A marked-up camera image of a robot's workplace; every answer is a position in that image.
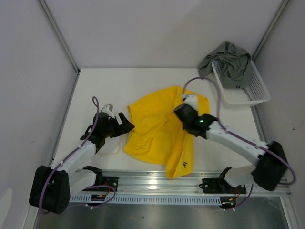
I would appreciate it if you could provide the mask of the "yellow shorts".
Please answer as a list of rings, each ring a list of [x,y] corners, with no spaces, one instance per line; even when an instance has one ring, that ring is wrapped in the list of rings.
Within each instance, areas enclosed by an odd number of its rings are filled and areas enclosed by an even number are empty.
[[[125,153],[164,166],[168,179],[188,175],[194,167],[193,136],[183,130],[173,111],[183,102],[182,91],[177,85],[166,87],[128,105],[135,128],[129,133]]]

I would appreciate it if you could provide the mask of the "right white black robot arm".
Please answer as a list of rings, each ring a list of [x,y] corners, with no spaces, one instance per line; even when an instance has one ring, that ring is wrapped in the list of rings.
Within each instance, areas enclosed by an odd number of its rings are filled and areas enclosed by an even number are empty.
[[[226,193],[239,185],[257,184],[267,191],[274,191],[288,169],[281,144],[254,141],[225,127],[215,116],[199,115],[198,103],[198,97],[190,94],[175,108],[174,113],[182,122],[183,129],[195,137],[219,143],[251,163],[244,167],[225,168],[217,179],[218,188]]]

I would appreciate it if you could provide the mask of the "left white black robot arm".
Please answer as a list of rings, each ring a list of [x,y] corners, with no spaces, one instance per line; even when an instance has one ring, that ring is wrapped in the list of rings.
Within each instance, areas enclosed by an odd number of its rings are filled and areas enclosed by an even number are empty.
[[[101,169],[84,163],[98,153],[107,138],[127,134],[134,128],[123,113],[119,113],[118,117],[112,117],[107,112],[97,113],[74,150],[48,167],[36,169],[29,204],[44,213],[61,214],[71,197],[81,191],[101,189],[115,192],[113,186],[104,183]]]

